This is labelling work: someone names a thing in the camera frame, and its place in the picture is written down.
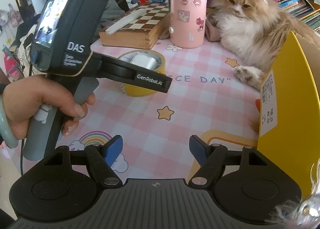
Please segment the person's left hand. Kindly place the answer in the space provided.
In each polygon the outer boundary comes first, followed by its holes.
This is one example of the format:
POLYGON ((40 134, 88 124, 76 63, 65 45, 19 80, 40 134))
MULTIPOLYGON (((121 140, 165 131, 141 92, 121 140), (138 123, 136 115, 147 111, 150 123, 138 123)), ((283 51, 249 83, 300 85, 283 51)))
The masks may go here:
POLYGON ((25 139, 29 120, 42 104, 57 107, 67 118, 62 135, 69 136, 79 126, 79 120, 88 113, 88 105, 95 103, 92 93, 83 104, 77 104, 71 92, 44 76, 31 76, 11 83, 2 93, 4 112, 15 139, 25 139))

